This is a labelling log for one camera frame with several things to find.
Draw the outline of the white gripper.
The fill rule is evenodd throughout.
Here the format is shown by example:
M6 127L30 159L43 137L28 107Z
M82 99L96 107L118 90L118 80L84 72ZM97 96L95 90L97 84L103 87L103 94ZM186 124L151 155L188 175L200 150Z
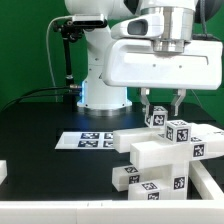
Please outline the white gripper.
M183 53L154 52L149 40L123 39L106 53L102 79L109 86L146 87L140 101L150 115L149 88L175 89L171 113L177 116L185 89L216 90L222 81L222 43L193 40Z

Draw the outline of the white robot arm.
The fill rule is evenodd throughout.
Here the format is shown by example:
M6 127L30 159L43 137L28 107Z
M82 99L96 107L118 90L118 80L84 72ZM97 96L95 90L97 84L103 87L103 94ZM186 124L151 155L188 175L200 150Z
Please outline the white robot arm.
M79 106L88 110L129 107L127 89L140 89L150 117L152 88L215 90L222 80L223 45L195 40L198 0L64 0L72 25L84 30L88 75Z

